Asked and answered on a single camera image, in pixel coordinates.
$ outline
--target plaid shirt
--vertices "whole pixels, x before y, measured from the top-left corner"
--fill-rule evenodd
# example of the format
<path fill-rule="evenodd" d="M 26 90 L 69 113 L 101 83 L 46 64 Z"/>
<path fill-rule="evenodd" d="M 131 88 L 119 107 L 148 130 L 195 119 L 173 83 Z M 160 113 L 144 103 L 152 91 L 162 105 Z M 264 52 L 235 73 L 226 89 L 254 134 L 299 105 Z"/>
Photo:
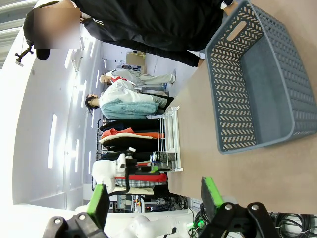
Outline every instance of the plaid shirt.
<path fill-rule="evenodd" d="M 115 184 L 120 187 L 125 187 L 125 179 L 123 178 L 116 178 Z M 130 180 L 129 181 L 130 187 L 154 187 L 157 185 L 165 185 L 166 182 L 146 182 L 146 181 L 135 181 Z"/>

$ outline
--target black jacket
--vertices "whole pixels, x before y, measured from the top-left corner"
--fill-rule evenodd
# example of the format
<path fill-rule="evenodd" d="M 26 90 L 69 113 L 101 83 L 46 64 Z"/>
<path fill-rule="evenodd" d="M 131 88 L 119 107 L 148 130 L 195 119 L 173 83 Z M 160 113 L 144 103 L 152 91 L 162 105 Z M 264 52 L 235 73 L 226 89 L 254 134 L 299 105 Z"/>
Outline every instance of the black jacket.
<path fill-rule="evenodd" d="M 73 0 L 98 40 L 190 66 L 221 25 L 222 0 Z"/>

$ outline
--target basket handle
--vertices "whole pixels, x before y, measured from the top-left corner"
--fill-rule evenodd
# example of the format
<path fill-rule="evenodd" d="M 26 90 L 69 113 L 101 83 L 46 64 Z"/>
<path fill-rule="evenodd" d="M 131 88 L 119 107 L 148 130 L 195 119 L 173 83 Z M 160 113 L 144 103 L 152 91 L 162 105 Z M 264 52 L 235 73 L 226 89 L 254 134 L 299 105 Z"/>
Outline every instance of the basket handle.
<path fill-rule="evenodd" d="M 228 35 L 227 41 L 233 41 L 233 39 L 241 33 L 241 31 L 246 27 L 246 25 L 246 21 L 240 21 L 239 24 Z"/>

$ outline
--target table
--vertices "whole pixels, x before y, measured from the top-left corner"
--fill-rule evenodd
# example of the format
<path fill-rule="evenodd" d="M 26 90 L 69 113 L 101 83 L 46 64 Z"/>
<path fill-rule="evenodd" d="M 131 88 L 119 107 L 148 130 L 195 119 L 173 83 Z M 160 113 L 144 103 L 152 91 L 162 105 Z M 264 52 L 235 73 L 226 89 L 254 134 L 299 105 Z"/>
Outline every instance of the table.
<path fill-rule="evenodd" d="M 316 0 L 254 0 L 282 21 L 300 53 L 317 96 Z M 172 193 L 200 199 L 202 176 L 240 205 L 262 202 L 269 211 L 317 214 L 317 134 L 243 153 L 217 148 L 207 65 L 194 73 L 171 106 L 178 111 L 183 172 L 169 173 Z"/>

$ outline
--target gray plastic basket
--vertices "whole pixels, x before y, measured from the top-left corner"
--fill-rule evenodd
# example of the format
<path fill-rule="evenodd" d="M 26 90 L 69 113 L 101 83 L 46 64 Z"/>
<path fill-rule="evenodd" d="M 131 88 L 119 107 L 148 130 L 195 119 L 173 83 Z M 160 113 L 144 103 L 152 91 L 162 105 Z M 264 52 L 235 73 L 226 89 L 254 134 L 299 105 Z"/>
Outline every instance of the gray plastic basket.
<path fill-rule="evenodd" d="M 205 54 L 222 154 L 317 131 L 316 102 L 303 63 L 274 17 L 242 1 Z"/>

